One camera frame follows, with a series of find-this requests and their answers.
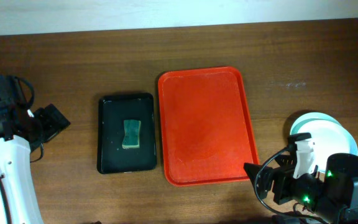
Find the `light blue plate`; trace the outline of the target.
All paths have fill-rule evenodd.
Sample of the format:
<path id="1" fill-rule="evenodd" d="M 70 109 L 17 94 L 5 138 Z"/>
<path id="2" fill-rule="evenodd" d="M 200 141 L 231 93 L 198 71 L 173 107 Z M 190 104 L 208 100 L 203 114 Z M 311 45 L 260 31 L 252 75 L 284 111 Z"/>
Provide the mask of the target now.
<path id="1" fill-rule="evenodd" d="M 347 153 L 357 156 L 358 147 L 348 130 L 334 121 L 311 118 L 293 124 L 290 135 L 310 133 L 314 141 L 315 161 L 318 170 L 326 171 L 328 157 L 336 153 Z"/>

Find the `black rectangular tray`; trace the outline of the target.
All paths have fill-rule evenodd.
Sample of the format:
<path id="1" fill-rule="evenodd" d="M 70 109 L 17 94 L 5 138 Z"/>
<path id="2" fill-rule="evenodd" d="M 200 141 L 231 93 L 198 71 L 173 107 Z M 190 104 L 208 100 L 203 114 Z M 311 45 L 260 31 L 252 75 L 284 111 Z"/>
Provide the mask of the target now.
<path id="1" fill-rule="evenodd" d="M 124 149 L 124 120 L 141 121 L 140 148 Z M 101 174 L 152 170 L 157 165 L 154 98 L 150 93 L 110 95 L 98 105 L 98 159 Z"/>

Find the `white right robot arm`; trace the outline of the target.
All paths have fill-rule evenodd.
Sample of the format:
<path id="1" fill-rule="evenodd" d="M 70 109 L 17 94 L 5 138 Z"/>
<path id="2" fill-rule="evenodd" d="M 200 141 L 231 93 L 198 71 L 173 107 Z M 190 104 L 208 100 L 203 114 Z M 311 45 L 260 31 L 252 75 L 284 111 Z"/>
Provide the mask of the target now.
<path id="1" fill-rule="evenodd" d="M 318 178 L 316 169 L 294 178 L 294 156 L 278 152 L 272 159 L 278 163 L 277 168 L 267 163 L 244 164 L 258 200 L 262 202 L 268 192 L 273 192 L 276 204 L 294 200 L 310 212 L 304 215 L 294 210 L 275 211 L 279 222 L 358 223 L 358 156 L 345 153 L 329 156 L 323 180 Z"/>

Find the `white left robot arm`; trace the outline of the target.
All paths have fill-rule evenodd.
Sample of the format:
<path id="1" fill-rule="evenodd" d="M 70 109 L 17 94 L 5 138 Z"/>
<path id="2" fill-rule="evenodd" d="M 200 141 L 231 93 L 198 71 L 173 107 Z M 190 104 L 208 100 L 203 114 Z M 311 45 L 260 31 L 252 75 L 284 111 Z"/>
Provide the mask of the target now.
<path id="1" fill-rule="evenodd" d="M 7 109 L 0 110 L 0 223 L 43 223 L 30 155 L 70 125 L 53 104 L 27 111 L 25 116 L 37 125 L 33 141 L 15 134 Z"/>

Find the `green yellow sponge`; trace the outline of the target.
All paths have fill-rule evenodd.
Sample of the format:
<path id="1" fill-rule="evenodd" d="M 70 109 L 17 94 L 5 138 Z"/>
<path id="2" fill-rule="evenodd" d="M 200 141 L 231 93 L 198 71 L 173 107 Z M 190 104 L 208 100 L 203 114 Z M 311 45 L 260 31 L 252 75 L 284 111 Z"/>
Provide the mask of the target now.
<path id="1" fill-rule="evenodd" d="M 140 148 L 141 121 L 136 119 L 124 120 L 124 138 L 122 147 L 124 149 Z"/>

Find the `light green plate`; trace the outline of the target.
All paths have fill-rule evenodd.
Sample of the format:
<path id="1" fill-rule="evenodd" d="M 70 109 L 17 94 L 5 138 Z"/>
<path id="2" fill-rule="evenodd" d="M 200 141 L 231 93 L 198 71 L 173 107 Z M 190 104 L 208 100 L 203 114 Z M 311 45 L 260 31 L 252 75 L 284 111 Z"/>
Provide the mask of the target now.
<path id="1" fill-rule="evenodd" d="M 302 125 L 306 124 L 307 122 L 314 121 L 314 120 L 325 120 L 325 121 L 330 121 L 330 122 L 336 123 L 338 125 L 341 125 L 338 120 L 336 120 L 335 118 L 333 118 L 332 116 L 330 116 L 328 114 L 324 114 L 324 113 L 320 113 L 320 112 L 309 112 L 309 113 L 305 113 L 305 114 L 301 115 L 299 118 L 297 118 L 293 122 L 291 129 L 290 129 L 290 134 L 297 133 L 297 131 L 300 129 L 300 127 Z"/>

